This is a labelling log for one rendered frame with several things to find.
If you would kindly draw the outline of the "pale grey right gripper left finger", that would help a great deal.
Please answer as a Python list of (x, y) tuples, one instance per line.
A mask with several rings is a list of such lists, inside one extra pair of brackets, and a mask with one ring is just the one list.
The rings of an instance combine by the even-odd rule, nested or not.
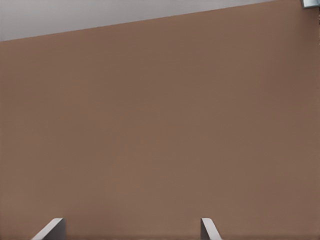
[(66, 240), (66, 221), (54, 218), (30, 240)]

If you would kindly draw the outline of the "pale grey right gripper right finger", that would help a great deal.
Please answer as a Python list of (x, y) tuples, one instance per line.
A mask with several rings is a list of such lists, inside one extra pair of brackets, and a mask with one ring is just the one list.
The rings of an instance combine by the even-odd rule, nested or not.
[(200, 240), (222, 240), (211, 218), (204, 217), (200, 219)]

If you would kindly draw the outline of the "silver frame post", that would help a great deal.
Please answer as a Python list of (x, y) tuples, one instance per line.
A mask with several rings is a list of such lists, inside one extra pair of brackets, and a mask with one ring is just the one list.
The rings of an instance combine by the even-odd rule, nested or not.
[(318, 8), (320, 0), (300, 0), (303, 9)]

